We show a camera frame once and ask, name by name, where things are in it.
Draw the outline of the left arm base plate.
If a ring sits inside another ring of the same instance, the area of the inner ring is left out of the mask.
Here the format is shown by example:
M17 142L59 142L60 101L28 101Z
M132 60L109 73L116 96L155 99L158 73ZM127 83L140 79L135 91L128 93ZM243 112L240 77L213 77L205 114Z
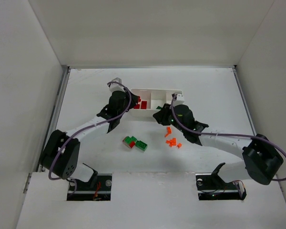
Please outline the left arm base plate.
M98 174L92 185L76 179L69 184L67 201L110 201L112 174Z

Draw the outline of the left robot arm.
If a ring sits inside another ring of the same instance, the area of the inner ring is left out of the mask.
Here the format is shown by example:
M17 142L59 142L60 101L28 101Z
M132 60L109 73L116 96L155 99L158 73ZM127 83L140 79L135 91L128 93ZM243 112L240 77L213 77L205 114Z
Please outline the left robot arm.
M111 132L122 115L134 108L140 97L124 91L114 91L108 104L90 121L66 132L55 130L41 153L39 163L59 179L71 180L93 188L97 171L79 162L80 149L99 136Z

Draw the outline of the red arched duplo brick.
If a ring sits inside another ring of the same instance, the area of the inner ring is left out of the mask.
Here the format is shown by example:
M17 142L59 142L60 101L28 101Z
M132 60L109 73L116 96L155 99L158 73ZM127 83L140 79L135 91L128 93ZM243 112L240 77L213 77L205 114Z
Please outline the red arched duplo brick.
M147 109L147 101L141 101L141 109L146 110Z

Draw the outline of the red printed duplo brick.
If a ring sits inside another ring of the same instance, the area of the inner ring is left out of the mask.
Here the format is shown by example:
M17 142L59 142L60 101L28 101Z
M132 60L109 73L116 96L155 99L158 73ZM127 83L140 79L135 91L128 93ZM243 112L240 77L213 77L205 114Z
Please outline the red printed duplo brick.
M128 146L130 149L132 149L136 145L135 141L132 141Z

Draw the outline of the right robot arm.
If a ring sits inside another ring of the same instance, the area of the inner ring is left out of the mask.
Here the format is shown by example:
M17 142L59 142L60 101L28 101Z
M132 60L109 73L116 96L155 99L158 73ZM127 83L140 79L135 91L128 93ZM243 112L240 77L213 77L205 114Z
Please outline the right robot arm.
M251 178L259 184L269 185L283 163L283 158L266 142L265 136L221 136L219 131L196 121L193 112L186 105L172 108L165 104L153 114L153 118L160 125L174 126L190 143L216 148L239 157L241 161L238 163L220 163L216 168L215 172L226 183Z

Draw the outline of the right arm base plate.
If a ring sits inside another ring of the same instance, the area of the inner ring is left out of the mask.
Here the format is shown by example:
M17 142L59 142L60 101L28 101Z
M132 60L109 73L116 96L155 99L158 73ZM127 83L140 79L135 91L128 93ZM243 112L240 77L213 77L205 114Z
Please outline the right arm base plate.
M244 183L241 180L224 182L218 175L211 173L195 174L198 199L213 200L240 200L247 196Z

